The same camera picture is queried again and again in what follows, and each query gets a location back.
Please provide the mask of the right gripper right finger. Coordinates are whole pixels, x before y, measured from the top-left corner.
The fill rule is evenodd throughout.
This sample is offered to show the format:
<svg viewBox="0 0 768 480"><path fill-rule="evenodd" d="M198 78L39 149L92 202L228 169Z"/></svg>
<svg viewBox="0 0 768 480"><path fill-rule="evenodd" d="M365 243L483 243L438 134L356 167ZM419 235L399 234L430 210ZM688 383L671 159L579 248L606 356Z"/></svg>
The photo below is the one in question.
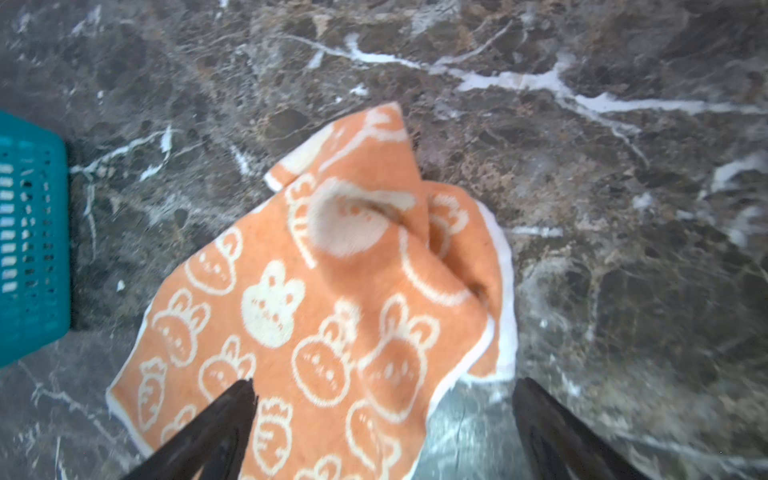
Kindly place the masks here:
<svg viewBox="0 0 768 480"><path fill-rule="evenodd" d="M535 479L648 479L534 379L516 382L512 405Z"/></svg>

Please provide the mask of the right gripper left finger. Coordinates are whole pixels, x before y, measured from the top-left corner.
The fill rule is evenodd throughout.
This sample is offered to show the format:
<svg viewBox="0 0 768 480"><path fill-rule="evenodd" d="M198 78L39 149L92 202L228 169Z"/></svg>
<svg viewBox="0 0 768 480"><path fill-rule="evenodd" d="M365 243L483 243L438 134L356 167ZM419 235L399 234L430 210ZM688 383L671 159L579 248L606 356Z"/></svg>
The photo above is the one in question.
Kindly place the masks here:
<svg viewBox="0 0 768 480"><path fill-rule="evenodd" d="M253 381L235 382L125 480L238 479L257 406Z"/></svg>

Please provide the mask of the orange patterned towel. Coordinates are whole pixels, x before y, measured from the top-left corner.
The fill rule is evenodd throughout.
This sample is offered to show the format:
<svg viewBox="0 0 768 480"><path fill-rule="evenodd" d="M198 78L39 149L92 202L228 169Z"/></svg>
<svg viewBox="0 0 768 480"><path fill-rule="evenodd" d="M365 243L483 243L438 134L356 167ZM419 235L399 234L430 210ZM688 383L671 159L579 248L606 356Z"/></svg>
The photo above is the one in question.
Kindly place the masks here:
<svg viewBox="0 0 768 480"><path fill-rule="evenodd" d="M270 199L181 264L106 393L150 455L220 394L258 399L244 479L409 479L460 381L511 380L512 253L463 189L422 178L400 106L316 132Z"/></svg>

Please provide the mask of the teal plastic basket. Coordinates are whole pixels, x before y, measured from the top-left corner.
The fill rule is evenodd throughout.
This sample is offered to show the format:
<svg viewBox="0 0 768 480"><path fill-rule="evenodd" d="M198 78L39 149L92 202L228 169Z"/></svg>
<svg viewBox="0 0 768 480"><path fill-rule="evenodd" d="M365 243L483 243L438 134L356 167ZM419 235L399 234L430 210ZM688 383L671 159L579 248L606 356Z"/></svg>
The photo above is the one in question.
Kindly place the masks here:
<svg viewBox="0 0 768 480"><path fill-rule="evenodd" d="M1 365L71 325L67 151L56 134L1 114Z"/></svg>

